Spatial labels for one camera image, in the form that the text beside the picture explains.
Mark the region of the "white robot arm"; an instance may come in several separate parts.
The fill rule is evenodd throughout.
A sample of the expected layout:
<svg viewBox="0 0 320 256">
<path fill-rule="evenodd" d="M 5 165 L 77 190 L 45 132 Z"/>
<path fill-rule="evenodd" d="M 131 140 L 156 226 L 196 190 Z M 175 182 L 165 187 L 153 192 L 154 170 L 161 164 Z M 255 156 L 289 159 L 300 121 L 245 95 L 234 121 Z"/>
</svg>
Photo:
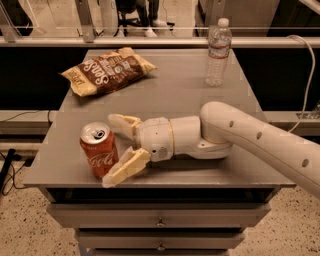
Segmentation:
<svg viewBox="0 0 320 256">
<path fill-rule="evenodd" d="M 143 121 L 111 114 L 109 122 L 137 149 L 128 148 L 102 178 L 114 187 L 141 172 L 148 162 L 174 155 L 226 157 L 233 145 L 249 151 L 301 188 L 320 198 L 320 145 L 265 123 L 223 102 L 208 102 L 198 116 Z"/>
</svg>

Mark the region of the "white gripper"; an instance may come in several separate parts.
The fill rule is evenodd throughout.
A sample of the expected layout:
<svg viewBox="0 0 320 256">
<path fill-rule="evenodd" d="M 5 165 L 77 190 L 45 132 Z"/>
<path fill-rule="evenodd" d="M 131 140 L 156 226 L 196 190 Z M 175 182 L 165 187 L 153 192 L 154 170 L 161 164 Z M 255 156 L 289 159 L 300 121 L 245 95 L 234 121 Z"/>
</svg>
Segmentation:
<svg viewBox="0 0 320 256">
<path fill-rule="evenodd" d="M 169 160 L 174 153 L 171 124 L 166 118 L 148 119 L 144 122 L 134 116 L 109 114 L 108 120 L 116 132 L 133 140 L 137 146 L 129 147 L 119 161 L 102 178 L 104 188 L 114 187 L 142 171 L 147 163 Z"/>
</svg>

